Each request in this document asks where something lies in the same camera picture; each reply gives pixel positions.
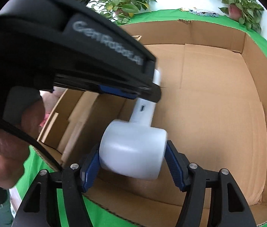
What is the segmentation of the person's left hand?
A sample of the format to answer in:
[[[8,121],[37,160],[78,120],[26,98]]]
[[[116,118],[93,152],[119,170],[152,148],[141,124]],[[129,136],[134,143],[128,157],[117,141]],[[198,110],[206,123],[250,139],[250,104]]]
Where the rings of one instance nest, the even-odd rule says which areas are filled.
[[[43,100],[40,98],[22,114],[17,127],[37,138],[38,128],[45,117]],[[0,129],[0,187],[10,189],[24,174],[24,162],[29,157],[29,144]]]

